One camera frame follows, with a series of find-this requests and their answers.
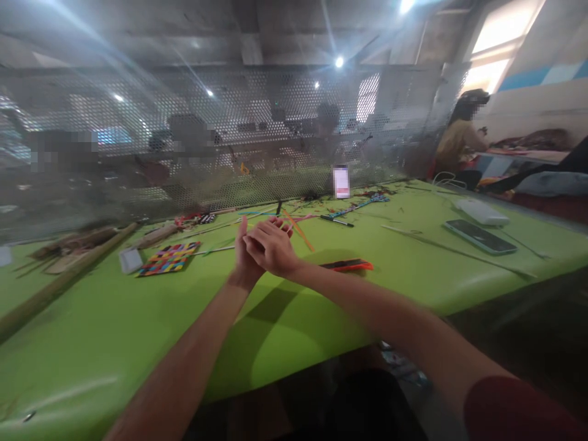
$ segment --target wrist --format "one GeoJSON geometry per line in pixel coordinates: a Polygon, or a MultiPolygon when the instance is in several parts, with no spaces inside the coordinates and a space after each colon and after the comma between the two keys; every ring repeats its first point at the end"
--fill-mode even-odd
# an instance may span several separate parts
{"type": "Polygon", "coordinates": [[[261,274],[235,268],[228,276],[227,285],[242,288],[249,293],[253,290],[260,277],[261,274]]]}
{"type": "Polygon", "coordinates": [[[306,273],[311,266],[313,266],[313,264],[300,259],[297,264],[287,273],[282,275],[282,277],[290,282],[299,283],[300,277],[306,273]]]}

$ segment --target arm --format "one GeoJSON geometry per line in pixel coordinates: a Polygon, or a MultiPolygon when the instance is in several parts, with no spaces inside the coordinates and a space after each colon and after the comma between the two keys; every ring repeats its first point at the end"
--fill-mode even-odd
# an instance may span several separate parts
{"type": "Polygon", "coordinates": [[[462,415],[466,396],[479,380],[493,375],[513,377],[443,320],[407,298],[359,277],[298,259],[290,242],[272,225],[258,224],[245,239],[247,251],[260,266],[319,292],[405,353],[457,415],[462,415]]]}
{"type": "Polygon", "coordinates": [[[476,129],[473,128],[473,125],[470,125],[465,130],[464,141],[465,145],[478,152],[485,152],[489,147],[488,143],[477,134],[476,129]]]}
{"type": "MultiPolygon", "coordinates": [[[[272,218],[282,227],[283,221],[272,218]]],[[[265,270],[247,254],[243,236],[235,238],[237,262],[226,283],[181,336],[116,420],[105,440],[179,440],[198,409],[222,343],[247,297],[265,270]]]]}

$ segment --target metal mesh screen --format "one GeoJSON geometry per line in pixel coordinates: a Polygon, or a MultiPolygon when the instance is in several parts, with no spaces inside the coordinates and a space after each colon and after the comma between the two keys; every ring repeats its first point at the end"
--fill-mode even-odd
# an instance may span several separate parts
{"type": "Polygon", "coordinates": [[[424,176],[466,66],[8,71],[0,242],[424,176]]]}

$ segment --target hand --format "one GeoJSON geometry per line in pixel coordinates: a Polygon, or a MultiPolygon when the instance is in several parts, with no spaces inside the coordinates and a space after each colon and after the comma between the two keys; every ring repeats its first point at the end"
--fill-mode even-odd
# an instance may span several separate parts
{"type": "MultiPolygon", "coordinates": [[[[288,225],[284,225],[282,219],[278,219],[276,216],[270,217],[267,222],[276,225],[278,228],[284,228],[284,231],[288,231],[288,225]]],[[[247,252],[246,243],[244,239],[247,238],[247,217],[241,218],[241,225],[237,231],[235,237],[235,251],[236,251],[236,262],[235,270],[230,278],[234,284],[243,285],[249,290],[253,289],[253,286],[257,283],[260,277],[265,273],[265,269],[257,264],[250,253],[247,252]]]]}
{"type": "Polygon", "coordinates": [[[292,225],[284,225],[282,219],[271,217],[259,222],[243,238],[247,252],[264,270],[286,278],[302,264],[290,244],[292,225]]]}

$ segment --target smartphone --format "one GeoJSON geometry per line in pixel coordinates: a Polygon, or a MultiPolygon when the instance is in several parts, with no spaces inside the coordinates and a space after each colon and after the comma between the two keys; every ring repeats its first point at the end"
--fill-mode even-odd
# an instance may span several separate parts
{"type": "Polygon", "coordinates": [[[518,248],[499,237],[488,233],[486,230],[467,222],[466,220],[448,220],[444,225],[452,232],[459,234],[484,251],[494,254],[508,254],[515,252],[518,248]]]}
{"type": "Polygon", "coordinates": [[[351,196],[349,169],[346,165],[333,165],[333,188],[336,199],[345,199],[351,196]]]}

